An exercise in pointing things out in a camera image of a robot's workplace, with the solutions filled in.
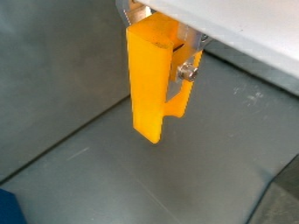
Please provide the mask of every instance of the metal sheet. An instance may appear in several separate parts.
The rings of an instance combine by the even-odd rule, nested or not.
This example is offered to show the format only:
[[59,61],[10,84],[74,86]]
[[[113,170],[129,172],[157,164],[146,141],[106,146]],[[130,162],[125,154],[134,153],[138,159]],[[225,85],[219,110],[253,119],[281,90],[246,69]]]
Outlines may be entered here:
[[299,78],[297,0],[141,0],[139,2]]
[[111,1],[5,0],[0,32],[2,180],[129,87],[125,28]]
[[299,151],[299,101],[209,55],[194,90],[158,145],[127,101],[3,185],[29,223],[246,223]]
[[245,69],[261,79],[272,82],[286,91],[299,96],[299,79],[289,73],[285,73],[269,66],[266,63],[251,58],[243,52],[239,52],[237,49],[222,44],[219,41],[213,41],[205,50],[221,57],[229,63],[234,64],[234,66]]

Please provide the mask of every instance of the scratch mark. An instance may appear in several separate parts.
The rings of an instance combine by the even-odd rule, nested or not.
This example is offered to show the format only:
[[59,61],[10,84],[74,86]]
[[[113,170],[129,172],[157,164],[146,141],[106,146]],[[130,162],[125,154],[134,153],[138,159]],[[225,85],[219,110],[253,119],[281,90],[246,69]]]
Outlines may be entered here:
[[82,154],[83,152],[86,152],[89,149],[90,149],[90,147],[86,148],[86,149],[83,149],[83,150],[81,150],[81,151],[79,151],[78,153],[75,153],[71,157],[69,157],[67,161],[73,160],[79,154]]
[[121,166],[125,168],[125,170],[129,172],[129,174],[133,176],[135,182],[143,187],[145,191],[147,192],[149,196],[154,199],[154,202],[162,207],[162,209],[171,215],[173,219],[178,222],[178,224],[182,224],[179,219],[175,217],[174,213],[169,210],[165,203],[155,197],[155,194],[151,192],[151,190],[147,188],[146,184],[142,182],[142,180],[137,177],[137,175],[127,169],[127,167],[118,161]]
[[145,188],[146,192],[149,193],[149,195],[153,197],[154,201],[158,203],[158,205],[163,208],[163,210],[173,216],[173,218],[175,219],[175,221],[182,224],[182,222],[179,221],[179,219],[174,216],[173,212],[169,210],[169,208],[166,207],[166,205],[163,204],[163,202],[155,197],[155,194],[151,192],[151,190],[147,188],[147,186],[145,185],[145,183],[135,177],[135,181],[138,182],[138,184]]

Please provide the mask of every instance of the white panel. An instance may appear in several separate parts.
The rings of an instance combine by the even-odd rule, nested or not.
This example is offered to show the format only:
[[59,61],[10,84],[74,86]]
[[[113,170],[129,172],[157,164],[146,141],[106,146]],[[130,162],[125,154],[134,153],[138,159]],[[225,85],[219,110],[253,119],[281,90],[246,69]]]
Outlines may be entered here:
[[299,78],[299,1],[141,2]]

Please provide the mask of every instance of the metal plate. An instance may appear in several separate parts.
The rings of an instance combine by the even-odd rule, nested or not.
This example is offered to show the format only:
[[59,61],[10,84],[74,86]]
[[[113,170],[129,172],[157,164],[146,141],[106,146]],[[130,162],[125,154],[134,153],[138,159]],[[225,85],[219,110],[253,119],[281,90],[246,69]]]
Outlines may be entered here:
[[299,78],[297,0],[141,0],[139,2]]
[[3,185],[29,223],[246,223],[299,152],[299,101],[209,55],[195,82],[158,145],[127,101]]

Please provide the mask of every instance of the gray wall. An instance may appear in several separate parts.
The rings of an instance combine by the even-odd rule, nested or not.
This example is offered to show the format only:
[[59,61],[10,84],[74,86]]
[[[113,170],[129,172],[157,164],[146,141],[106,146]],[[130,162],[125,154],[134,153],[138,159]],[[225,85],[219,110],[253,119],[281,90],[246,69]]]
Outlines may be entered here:
[[114,1],[0,2],[0,180],[129,95]]

